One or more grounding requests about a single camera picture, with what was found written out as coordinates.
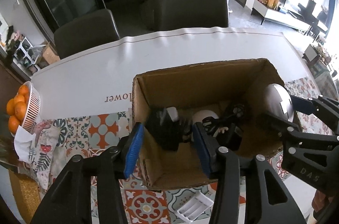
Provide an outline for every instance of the orange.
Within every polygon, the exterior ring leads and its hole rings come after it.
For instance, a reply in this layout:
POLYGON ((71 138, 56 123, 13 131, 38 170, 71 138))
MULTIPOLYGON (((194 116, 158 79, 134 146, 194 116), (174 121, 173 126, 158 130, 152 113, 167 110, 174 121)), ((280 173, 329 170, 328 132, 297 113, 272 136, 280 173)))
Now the orange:
POLYGON ((20 121, 15 116, 8 119, 8 129, 11 133, 16 134, 19 125, 20 121))
POLYGON ((14 99, 10 99, 6 105, 6 111, 9 116, 14 115, 14 99))
POLYGON ((29 94, 29 88, 27 85, 23 84, 21 87, 19 87, 18 94, 25 96, 26 94, 29 94))
POLYGON ((25 118, 27 105, 25 102, 17 102, 14 107, 15 116, 18 120, 22 121, 25 118))
POLYGON ((16 105, 18 102, 25 102, 25 97, 22 95, 18 94, 17 96, 14 97, 14 105, 16 105))
POLYGON ((24 97, 25 97, 25 103, 28 105, 29 93, 25 94, 24 97))

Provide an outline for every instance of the cardboard flap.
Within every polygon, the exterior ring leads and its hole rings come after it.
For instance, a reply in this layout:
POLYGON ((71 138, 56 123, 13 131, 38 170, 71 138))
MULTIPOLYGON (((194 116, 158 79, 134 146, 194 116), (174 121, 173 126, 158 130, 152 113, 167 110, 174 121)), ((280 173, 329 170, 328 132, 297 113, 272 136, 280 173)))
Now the cardboard flap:
POLYGON ((267 59, 201 63, 135 77, 151 107, 191 108, 242 95, 267 59))

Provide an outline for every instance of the gray chair back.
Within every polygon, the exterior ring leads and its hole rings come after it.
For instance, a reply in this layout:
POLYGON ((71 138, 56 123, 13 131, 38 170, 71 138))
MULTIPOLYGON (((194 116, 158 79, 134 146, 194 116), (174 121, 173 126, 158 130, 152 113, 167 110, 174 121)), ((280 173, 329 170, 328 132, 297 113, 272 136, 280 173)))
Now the gray chair back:
POLYGON ((120 39, 112 12, 101 9, 78 17, 54 32, 61 59, 120 39))
POLYGON ((228 27, 227 0, 155 0, 155 30, 228 27))

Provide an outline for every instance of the silver ball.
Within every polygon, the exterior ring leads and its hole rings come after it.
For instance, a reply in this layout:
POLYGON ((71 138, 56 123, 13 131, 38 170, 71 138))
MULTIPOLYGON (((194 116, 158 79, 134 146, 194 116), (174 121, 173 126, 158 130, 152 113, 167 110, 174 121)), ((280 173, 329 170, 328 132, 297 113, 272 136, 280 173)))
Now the silver ball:
POLYGON ((294 110, 287 90, 279 84, 269 84, 264 89, 265 108, 270 113, 292 122, 294 110))

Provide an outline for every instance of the blue gripper pad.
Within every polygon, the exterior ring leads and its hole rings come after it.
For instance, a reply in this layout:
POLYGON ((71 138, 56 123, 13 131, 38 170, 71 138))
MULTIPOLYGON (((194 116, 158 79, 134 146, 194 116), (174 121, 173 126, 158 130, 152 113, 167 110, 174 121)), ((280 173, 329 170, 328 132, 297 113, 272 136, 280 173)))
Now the blue gripper pad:
POLYGON ((128 178, 134 171, 135 165, 139 157, 139 152, 144 139, 144 126, 141 123, 136 123, 131 132, 133 137, 131 145, 129 146, 128 152, 125 158, 125 169, 124 175, 128 178))
POLYGON ((202 170, 204 174, 206 174, 206 176, 209 177, 212 172, 212 169, 210 167, 211 159, 209 157, 206 145, 201 136, 201 133, 199 132, 199 128, 196 124, 193 125, 192 131, 193 131, 194 147, 197 150, 197 154, 200 159, 202 170))

